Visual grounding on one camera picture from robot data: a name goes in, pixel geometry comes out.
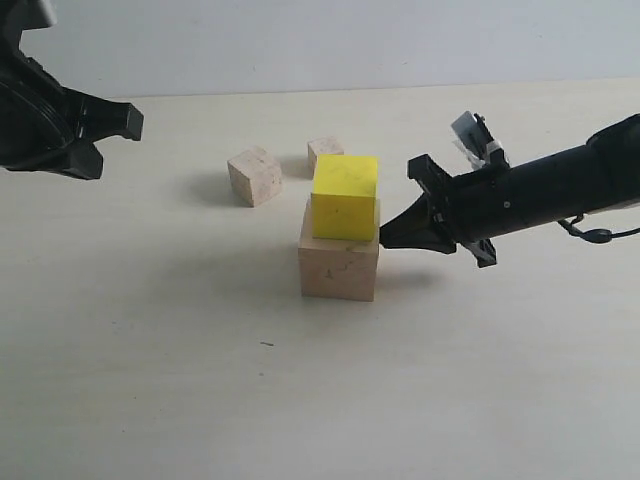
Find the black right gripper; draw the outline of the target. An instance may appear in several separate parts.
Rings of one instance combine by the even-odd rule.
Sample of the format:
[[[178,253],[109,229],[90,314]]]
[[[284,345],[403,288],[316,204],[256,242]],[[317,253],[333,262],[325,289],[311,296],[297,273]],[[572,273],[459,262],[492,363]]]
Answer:
[[[494,255],[476,245],[508,233],[609,207],[618,199],[603,160],[587,146],[510,167],[451,176],[428,155],[409,161],[423,194],[380,227],[385,249],[453,254],[469,245],[483,265]]]

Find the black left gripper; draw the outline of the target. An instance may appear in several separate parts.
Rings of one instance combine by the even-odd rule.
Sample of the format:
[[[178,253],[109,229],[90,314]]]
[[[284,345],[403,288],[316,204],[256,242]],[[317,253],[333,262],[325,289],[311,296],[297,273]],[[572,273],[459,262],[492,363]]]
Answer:
[[[104,158],[93,143],[140,141],[144,115],[132,103],[66,89],[20,50],[24,31],[53,23],[45,1],[1,3],[1,166],[98,180]]]

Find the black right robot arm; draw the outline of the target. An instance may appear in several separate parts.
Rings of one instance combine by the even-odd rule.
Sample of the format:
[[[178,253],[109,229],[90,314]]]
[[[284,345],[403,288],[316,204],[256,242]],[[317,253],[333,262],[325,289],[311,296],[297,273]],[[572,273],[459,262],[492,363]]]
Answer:
[[[492,238],[552,222],[593,244],[626,235],[576,225],[587,214],[638,204],[638,115],[582,145],[519,166],[510,165],[483,116],[466,111],[451,128],[471,171],[451,176],[427,154],[409,160],[407,175],[422,194],[380,227],[384,248],[452,254],[463,246],[484,268],[497,262]]]

